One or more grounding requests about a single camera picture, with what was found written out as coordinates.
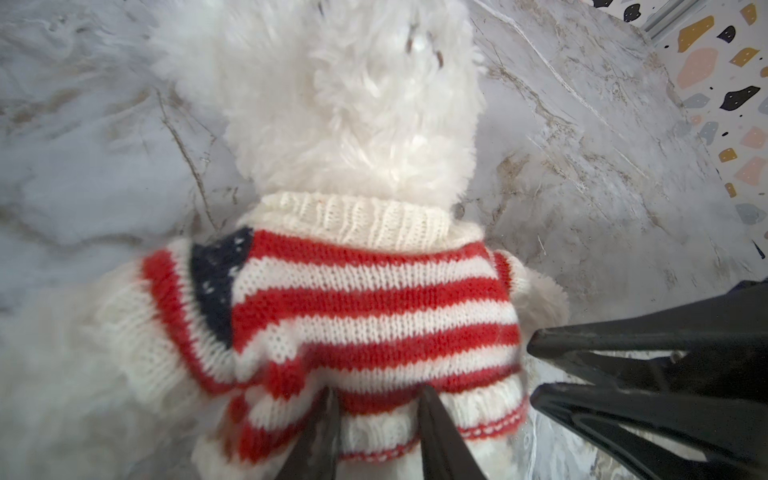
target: plush toy arm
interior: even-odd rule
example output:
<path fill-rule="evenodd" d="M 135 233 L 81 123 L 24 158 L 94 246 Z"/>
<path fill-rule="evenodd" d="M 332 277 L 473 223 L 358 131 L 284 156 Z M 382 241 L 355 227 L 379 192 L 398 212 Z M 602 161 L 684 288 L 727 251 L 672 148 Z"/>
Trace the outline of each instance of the plush toy arm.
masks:
<path fill-rule="evenodd" d="M 527 268 L 505 250 L 494 250 L 492 256 L 499 276 L 509 288 L 524 333 L 566 323 L 568 295 L 553 279 Z"/>

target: teddy bear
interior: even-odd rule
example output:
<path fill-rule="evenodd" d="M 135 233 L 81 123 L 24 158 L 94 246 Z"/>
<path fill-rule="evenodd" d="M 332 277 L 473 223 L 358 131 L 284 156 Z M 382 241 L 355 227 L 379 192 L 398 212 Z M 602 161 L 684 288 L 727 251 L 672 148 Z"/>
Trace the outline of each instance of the teddy bear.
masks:
<path fill-rule="evenodd" d="M 338 478 L 418 478 L 431 385 L 489 478 L 526 419 L 520 323 L 563 290 L 455 219 L 484 107 L 461 0 L 177 0 L 155 71 L 226 139 L 260 201 L 2 326 L 9 478 L 120 478 L 216 399 L 204 480 L 273 478 L 321 392 Z"/>

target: american flag sweater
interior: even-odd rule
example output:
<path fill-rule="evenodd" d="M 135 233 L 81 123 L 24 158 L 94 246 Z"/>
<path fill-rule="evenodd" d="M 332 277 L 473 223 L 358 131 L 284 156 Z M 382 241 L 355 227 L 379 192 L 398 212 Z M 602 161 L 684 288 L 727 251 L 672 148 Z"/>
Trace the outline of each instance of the american flag sweater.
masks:
<path fill-rule="evenodd" d="M 468 441 L 525 419 L 510 299 L 526 271 L 482 238 L 440 209 L 271 195 L 216 243 L 177 240 L 124 269 L 100 317 L 159 413 L 230 396 L 237 434 L 210 436 L 195 454 L 202 470 L 218 465 L 211 478 L 284 456 L 327 386 L 343 409 L 340 458 L 386 462 L 418 444 L 424 384 Z"/>

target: marble surface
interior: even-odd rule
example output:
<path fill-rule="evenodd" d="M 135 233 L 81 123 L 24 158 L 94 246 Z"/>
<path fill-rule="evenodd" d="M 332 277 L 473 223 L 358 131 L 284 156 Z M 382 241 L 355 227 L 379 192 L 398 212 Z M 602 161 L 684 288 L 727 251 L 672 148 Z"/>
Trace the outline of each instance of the marble surface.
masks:
<path fill-rule="evenodd" d="M 470 2 L 488 111 L 465 219 L 571 297 L 572 322 L 647 313 L 768 273 L 639 31 L 578 0 Z M 149 71 L 150 0 L 0 2 L 0 309 L 91 280 L 257 199 Z M 526 359 L 531 387 L 562 378 Z M 533 413 L 515 478 L 630 478 Z M 132 478 L 190 478 L 188 442 Z"/>

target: sweater collar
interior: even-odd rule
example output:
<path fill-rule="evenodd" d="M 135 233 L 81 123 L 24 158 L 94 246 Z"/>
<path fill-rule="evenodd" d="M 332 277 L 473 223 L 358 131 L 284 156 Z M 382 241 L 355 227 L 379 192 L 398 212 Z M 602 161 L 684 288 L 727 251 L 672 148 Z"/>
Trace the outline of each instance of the sweater collar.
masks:
<path fill-rule="evenodd" d="M 365 250 L 432 253 L 483 239 L 479 225 L 437 207 L 395 200 L 280 192 L 241 220 L 254 229 Z"/>

